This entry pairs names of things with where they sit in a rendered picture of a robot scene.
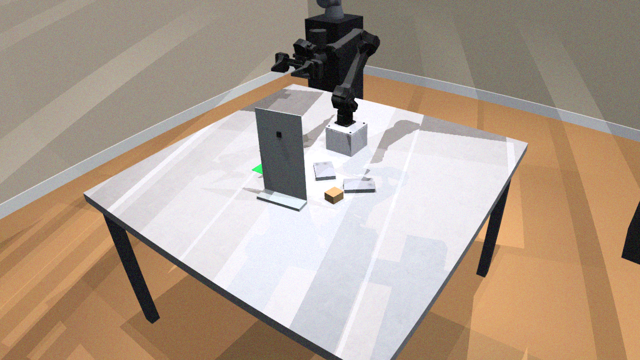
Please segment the green square marking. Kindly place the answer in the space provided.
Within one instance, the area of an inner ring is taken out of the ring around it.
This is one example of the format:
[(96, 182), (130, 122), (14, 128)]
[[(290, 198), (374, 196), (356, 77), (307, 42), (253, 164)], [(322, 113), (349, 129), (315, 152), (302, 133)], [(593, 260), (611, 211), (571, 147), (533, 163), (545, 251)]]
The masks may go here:
[(252, 169), (253, 171), (263, 174), (262, 163)]

